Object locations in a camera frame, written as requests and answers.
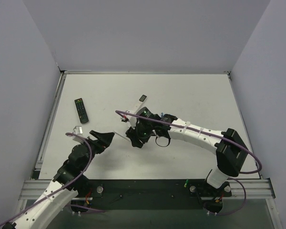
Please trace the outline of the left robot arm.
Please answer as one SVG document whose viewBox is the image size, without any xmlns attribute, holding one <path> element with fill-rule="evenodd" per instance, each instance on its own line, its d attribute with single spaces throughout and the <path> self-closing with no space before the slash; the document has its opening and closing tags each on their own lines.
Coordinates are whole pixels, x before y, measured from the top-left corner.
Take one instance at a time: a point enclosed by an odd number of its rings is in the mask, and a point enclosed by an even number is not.
<svg viewBox="0 0 286 229">
<path fill-rule="evenodd" d="M 97 154 L 107 149 L 114 132 L 91 130 L 94 140 L 75 133 L 66 133 L 78 142 L 68 159 L 58 169 L 40 197 L 29 207 L 0 224 L 2 229 L 45 229 L 58 213 L 75 197 L 88 192 L 88 178 L 84 175 Z"/>
</svg>

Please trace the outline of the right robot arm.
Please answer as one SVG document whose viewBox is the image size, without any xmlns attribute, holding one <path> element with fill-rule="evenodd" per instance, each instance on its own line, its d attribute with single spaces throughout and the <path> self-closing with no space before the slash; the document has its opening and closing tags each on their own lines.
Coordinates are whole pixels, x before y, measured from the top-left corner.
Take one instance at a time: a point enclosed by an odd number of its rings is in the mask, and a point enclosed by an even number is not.
<svg viewBox="0 0 286 229">
<path fill-rule="evenodd" d="M 132 146 L 142 148 L 150 137 L 168 141 L 180 140 L 199 146 L 216 156 L 217 165 L 207 175 L 206 182 L 218 189 L 229 177 L 237 177 L 247 158 L 247 147 L 234 129 L 215 131 L 195 126 L 171 115 L 153 114 L 147 107 L 137 114 L 124 114 L 122 121 L 130 123 L 126 136 Z"/>
</svg>

